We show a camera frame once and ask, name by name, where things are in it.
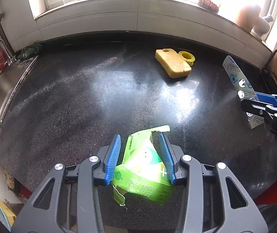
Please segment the green torn carton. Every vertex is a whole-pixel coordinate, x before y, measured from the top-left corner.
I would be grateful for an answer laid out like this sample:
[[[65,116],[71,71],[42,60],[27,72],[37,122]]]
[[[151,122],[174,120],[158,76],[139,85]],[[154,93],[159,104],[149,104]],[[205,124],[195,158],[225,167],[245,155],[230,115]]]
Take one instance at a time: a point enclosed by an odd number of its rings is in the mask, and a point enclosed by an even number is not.
[[[112,186],[114,200],[126,206],[125,195],[142,196],[165,205],[174,192],[169,172],[153,144],[153,136],[169,132],[168,125],[140,130],[127,139],[123,160],[115,167]]]

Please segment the yellow sponge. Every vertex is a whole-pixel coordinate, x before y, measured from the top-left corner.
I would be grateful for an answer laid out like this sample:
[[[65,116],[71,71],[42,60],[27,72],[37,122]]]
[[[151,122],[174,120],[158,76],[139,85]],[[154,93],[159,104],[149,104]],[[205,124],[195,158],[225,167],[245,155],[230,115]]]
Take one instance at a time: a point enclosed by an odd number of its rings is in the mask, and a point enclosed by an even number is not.
[[[192,71],[189,64],[171,48],[156,50],[156,60],[161,64],[170,78],[187,77]]]

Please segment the yellow tape spool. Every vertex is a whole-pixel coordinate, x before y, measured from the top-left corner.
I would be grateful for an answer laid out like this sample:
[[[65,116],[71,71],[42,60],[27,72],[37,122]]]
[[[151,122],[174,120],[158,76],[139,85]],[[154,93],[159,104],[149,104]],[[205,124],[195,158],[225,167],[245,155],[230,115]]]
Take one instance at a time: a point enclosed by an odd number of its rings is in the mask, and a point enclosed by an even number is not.
[[[189,66],[193,66],[193,63],[195,62],[195,57],[193,54],[184,50],[179,51],[178,54],[189,64]]]

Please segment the clay pot on windowsill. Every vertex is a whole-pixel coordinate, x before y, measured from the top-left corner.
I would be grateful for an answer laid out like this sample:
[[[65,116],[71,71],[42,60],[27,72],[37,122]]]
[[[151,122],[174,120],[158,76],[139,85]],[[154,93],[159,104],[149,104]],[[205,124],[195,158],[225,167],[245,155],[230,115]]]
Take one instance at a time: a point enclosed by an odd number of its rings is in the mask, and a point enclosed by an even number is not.
[[[256,21],[260,15],[261,8],[258,5],[255,6],[246,6],[242,8],[235,22],[243,28],[246,32],[251,32],[252,28],[255,26]]]

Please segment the brown scrubber on windowsill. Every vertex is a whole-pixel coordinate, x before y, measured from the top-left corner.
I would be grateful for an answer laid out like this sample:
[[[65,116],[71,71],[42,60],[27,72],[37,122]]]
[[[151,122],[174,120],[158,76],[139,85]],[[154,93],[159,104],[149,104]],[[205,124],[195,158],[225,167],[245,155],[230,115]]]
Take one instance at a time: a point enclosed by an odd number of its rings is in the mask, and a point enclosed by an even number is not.
[[[198,0],[198,6],[202,7],[210,12],[213,12],[215,14],[218,14],[219,7],[213,3],[211,0]]]

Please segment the yellow cardboard box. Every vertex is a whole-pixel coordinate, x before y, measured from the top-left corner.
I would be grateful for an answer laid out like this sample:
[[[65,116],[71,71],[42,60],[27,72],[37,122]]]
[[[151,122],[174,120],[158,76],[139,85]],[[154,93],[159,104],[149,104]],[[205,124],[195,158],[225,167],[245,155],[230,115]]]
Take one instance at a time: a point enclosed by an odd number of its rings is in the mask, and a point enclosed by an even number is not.
[[[16,217],[15,213],[0,200],[0,221],[9,231],[11,231]]]

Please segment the stainless steel sink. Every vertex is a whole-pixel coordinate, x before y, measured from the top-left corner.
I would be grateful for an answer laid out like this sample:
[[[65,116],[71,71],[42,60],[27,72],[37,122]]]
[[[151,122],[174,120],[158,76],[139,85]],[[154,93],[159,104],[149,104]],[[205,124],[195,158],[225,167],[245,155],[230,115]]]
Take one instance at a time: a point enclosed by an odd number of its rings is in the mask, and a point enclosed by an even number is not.
[[[17,61],[0,72],[0,134],[10,103],[38,59],[39,56],[35,56],[27,61]]]

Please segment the green dish cloth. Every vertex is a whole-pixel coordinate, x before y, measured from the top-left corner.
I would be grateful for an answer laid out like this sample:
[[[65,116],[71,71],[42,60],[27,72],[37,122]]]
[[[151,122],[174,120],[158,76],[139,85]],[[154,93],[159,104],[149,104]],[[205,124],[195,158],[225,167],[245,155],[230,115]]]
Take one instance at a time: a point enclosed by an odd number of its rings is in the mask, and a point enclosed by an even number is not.
[[[19,55],[17,55],[16,59],[19,61],[26,61],[29,60],[36,55],[40,54],[42,50],[42,45],[40,43],[34,42],[33,44],[23,48]]]

